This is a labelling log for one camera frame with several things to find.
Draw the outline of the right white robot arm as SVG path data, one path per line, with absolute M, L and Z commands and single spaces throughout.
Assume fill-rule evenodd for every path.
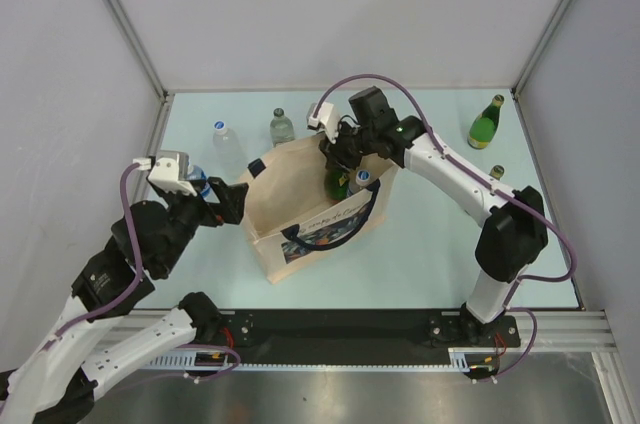
M 416 174 L 443 191 L 480 227 L 474 251 L 480 273 L 462 307 L 461 332 L 473 345 L 497 333 L 516 280 L 548 244 L 544 202 L 533 187 L 513 189 L 490 178 L 440 143 L 417 116 L 398 118 L 381 89 L 353 95 L 349 124 L 327 102 L 311 106 L 309 129 L 324 133 L 320 150 L 330 168 L 356 169 L 376 155 Z

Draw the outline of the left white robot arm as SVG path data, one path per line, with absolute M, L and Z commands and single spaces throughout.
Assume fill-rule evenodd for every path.
M 208 179 L 209 203 L 191 181 L 185 193 L 163 192 L 161 202 L 125 204 L 105 248 L 71 286 L 51 333 L 19 368 L 1 374 L 4 423 L 78 423 L 95 403 L 154 359 L 179 348 L 207 350 L 224 375 L 241 362 L 220 310 L 203 292 L 187 294 L 148 327 L 112 347 L 100 341 L 169 275 L 201 227 L 238 225 L 245 183 Z

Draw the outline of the clear glass bottle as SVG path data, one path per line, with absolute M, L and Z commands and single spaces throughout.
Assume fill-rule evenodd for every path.
M 282 108 L 273 110 L 273 118 L 270 122 L 270 136 L 274 147 L 291 142 L 295 139 L 293 123 Z

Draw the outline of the beige canvas tote bag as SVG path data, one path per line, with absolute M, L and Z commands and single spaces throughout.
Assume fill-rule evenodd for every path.
M 376 155 L 364 157 L 370 187 L 336 201 L 324 188 L 320 141 L 316 135 L 275 147 L 239 178 L 248 185 L 242 226 L 273 284 L 368 233 L 386 217 L 398 167 Z

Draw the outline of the green glass bottle back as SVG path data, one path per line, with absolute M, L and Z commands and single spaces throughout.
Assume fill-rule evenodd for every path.
M 500 121 L 500 113 L 505 97 L 496 94 L 490 104 L 473 121 L 467 136 L 468 144 L 474 149 L 485 149 L 494 139 Z

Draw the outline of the blue label water bottle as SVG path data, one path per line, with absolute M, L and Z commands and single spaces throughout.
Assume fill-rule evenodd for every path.
M 371 174 L 366 169 L 358 170 L 349 180 L 347 196 L 350 197 L 362 189 L 366 188 L 370 183 Z

